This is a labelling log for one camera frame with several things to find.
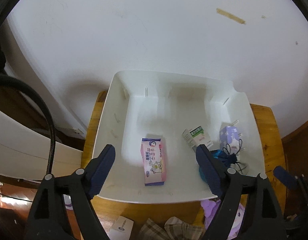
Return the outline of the blue green drawstring pouch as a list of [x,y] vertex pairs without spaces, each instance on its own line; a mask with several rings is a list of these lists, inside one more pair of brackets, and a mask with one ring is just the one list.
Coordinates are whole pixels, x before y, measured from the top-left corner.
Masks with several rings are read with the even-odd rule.
[[[212,150],[212,151],[209,151],[209,152],[211,153],[212,157],[214,157],[218,161],[222,162],[223,165],[226,168],[234,168],[240,174],[245,175],[246,172],[248,171],[248,166],[246,165],[246,163],[242,163],[242,162],[238,161],[238,158],[237,158],[237,156],[238,156],[238,154],[241,150],[241,145],[242,145],[242,140],[240,139],[239,140],[239,149],[238,149],[237,153],[231,153],[231,146],[229,144],[226,144],[226,146],[224,146],[220,150]],[[212,168],[212,172],[215,172],[215,169],[213,168],[212,163],[209,161],[209,159],[207,157],[202,157],[202,156],[199,156],[197,154],[197,152],[203,153],[203,151],[200,150],[199,148],[200,148],[200,146],[197,146],[196,150],[195,150],[196,161],[198,162],[198,165],[199,165],[200,177],[202,178],[202,180],[204,182],[207,183],[205,171],[208,168]]]

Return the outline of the purple white carton box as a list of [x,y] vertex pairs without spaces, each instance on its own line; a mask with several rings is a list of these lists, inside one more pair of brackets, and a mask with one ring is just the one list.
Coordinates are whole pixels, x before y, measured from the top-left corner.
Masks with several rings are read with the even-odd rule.
[[236,126],[225,126],[219,132],[219,142],[221,150],[227,155],[235,155],[240,160],[240,152],[243,141],[239,136]]

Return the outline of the green white medicine box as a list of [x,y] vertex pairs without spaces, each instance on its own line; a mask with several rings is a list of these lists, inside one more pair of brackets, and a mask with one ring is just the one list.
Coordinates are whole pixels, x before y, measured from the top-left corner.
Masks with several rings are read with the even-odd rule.
[[202,126],[198,126],[194,129],[185,129],[182,133],[182,137],[193,152],[196,152],[197,147],[201,144],[205,145],[207,148],[213,146],[209,134]]

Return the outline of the pink wet wipes pack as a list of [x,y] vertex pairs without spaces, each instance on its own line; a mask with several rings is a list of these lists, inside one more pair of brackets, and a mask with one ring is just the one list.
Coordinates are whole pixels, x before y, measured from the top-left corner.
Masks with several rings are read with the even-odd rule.
[[166,161],[161,138],[143,138],[140,148],[145,186],[160,186],[166,181]]

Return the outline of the white blue HP box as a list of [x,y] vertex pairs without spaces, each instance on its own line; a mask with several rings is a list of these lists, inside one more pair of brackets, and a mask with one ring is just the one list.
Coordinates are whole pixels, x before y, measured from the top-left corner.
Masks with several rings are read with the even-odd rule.
[[131,233],[134,226],[134,221],[124,216],[119,216],[112,225],[110,232]]

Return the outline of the plaid fabric bow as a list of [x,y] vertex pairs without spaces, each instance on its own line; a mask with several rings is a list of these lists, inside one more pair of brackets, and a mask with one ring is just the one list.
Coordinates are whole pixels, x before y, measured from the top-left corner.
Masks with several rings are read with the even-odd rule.
[[190,225],[177,217],[169,218],[164,227],[160,227],[152,219],[148,218],[140,229],[136,239],[158,239],[158,240],[194,240],[201,239],[205,230],[200,226]]

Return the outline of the purple plush toy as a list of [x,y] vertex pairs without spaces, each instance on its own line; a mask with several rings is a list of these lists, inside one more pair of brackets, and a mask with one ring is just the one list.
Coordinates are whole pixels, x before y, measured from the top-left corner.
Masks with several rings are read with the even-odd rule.
[[216,228],[219,232],[223,232],[231,226],[227,239],[234,239],[238,236],[245,213],[245,207],[241,203],[236,209],[223,204],[220,199],[202,200],[200,205],[204,210],[205,230],[212,226],[213,229]]

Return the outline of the wooden door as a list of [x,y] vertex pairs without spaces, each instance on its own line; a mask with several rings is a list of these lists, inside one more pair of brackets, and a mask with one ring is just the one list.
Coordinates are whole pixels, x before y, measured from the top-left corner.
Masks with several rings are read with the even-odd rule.
[[308,182],[308,121],[282,139],[287,171]]

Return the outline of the white plastic storage bin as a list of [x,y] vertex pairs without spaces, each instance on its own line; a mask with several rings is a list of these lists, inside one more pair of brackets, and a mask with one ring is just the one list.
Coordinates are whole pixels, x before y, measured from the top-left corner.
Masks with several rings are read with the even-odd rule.
[[[230,81],[205,77],[124,70],[117,72],[102,110],[93,156],[107,145],[115,161],[99,196],[137,204],[192,202],[212,198],[201,179],[193,150],[182,134],[202,127],[219,146],[219,133],[236,125],[242,135],[240,159],[248,175],[265,171],[262,143],[247,95]],[[167,178],[162,186],[146,186],[140,153],[143,138],[160,138],[166,153]]]

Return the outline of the white bladeless fan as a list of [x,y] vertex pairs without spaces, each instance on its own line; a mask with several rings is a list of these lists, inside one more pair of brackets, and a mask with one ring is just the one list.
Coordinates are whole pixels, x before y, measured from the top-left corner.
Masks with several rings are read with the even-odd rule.
[[[6,58],[5,72],[33,88],[49,109],[56,143],[53,174],[73,173],[82,152],[66,145],[67,137],[79,132],[84,138],[101,88],[57,61],[66,52],[64,30],[44,23],[43,29],[8,16],[0,27],[0,46]],[[44,115],[28,96],[0,87],[0,174],[41,180],[47,169],[50,136]]]

